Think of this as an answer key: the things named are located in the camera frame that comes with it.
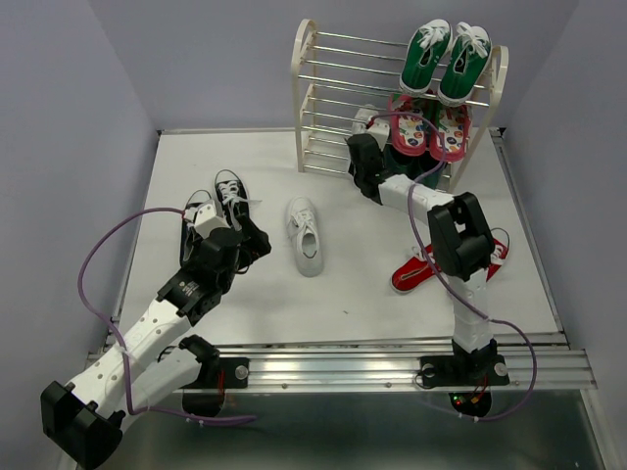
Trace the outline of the white sneaker with grey mesh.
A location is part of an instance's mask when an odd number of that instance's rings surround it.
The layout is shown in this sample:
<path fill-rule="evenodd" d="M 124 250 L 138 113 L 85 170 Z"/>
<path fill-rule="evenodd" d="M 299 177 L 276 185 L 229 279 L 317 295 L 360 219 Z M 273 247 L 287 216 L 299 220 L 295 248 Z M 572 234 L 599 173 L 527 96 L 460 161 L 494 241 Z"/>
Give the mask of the white sneaker with grey mesh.
<path fill-rule="evenodd" d="M 354 120 L 352 121 L 352 133 L 362 134 L 366 133 L 366 125 L 370 119 L 377 114 L 377 110 L 372 105 L 364 105 L 358 108 Z"/>

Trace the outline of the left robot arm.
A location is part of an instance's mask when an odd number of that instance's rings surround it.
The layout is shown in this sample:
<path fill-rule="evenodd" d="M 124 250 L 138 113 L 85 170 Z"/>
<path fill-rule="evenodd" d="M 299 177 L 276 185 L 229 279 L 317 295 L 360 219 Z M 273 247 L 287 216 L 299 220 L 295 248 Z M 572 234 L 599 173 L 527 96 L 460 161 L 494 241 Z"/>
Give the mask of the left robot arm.
<path fill-rule="evenodd" d="M 189 258 L 137 322 L 91 366 L 41 393 L 44 434 L 83 469 L 96 469 L 120 445 L 123 428 L 174 390 L 211 384 L 216 347 L 190 329 L 215 308 L 236 274 L 268 255 L 268 236 L 250 219 L 198 239 Z"/>

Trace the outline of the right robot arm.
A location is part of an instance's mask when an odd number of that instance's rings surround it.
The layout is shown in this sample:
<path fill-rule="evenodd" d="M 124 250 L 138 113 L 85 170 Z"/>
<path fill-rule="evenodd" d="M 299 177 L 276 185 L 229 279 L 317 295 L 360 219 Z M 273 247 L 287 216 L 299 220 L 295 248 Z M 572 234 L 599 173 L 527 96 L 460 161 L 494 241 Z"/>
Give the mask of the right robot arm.
<path fill-rule="evenodd" d="M 497 342 L 487 307 L 487 274 L 495 241 L 477 198 L 431 189 L 384 166 L 375 138 L 357 134 L 347 139 L 349 173 L 361 193 L 373 202 L 410 216 L 410 222 L 427 225 L 431 252 L 438 274 L 445 276 L 453 298 L 453 353 L 419 359 L 426 388 L 474 386 L 495 373 Z"/>

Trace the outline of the red canvas sneaker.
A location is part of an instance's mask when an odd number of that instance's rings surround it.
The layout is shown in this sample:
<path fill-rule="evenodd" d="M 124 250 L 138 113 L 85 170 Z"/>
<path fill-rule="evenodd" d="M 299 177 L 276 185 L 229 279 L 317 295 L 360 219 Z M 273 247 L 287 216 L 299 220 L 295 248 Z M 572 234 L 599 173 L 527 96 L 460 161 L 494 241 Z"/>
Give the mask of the red canvas sneaker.
<path fill-rule="evenodd" d="M 412 248 L 412 256 L 391 276 L 392 289 L 398 294 L 408 294 L 435 275 L 432 263 L 438 271 L 440 267 L 432 256 L 432 247 L 425 247 L 426 254 L 420 247 Z"/>
<path fill-rule="evenodd" d="M 494 227 L 491 229 L 491 232 L 493 233 L 495 250 L 491 254 L 491 263 L 487 272 L 488 281 L 490 281 L 505 264 L 510 247 L 510 237 L 505 229 L 502 227 Z"/>

